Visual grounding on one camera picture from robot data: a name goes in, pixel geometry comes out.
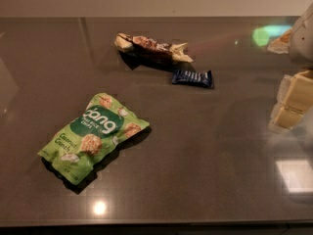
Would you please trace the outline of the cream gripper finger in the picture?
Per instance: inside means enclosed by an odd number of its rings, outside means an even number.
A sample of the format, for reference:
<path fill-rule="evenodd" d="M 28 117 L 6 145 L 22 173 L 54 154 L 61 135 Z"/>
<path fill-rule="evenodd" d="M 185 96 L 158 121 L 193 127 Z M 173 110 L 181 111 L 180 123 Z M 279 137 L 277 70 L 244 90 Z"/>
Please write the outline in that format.
<path fill-rule="evenodd" d="M 305 113 L 313 107 L 313 70 L 285 75 L 281 81 L 277 100 L 285 108 Z"/>
<path fill-rule="evenodd" d="M 272 110 L 268 128 L 275 133 L 286 133 L 292 130 L 303 118 L 303 113 L 287 109 L 282 104 L 276 104 Z"/>

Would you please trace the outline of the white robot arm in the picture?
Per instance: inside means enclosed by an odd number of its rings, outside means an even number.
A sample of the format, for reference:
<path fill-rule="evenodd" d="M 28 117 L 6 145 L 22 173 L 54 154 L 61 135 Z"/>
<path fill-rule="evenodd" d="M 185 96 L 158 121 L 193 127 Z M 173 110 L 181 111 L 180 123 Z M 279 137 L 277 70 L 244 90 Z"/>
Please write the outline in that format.
<path fill-rule="evenodd" d="M 313 107 L 313 4 L 294 25 L 268 46 L 276 54 L 289 54 L 291 60 L 304 67 L 294 76 L 285 74 L 279 87 L 269 129 L 284 133 L 293 129 Z"/>

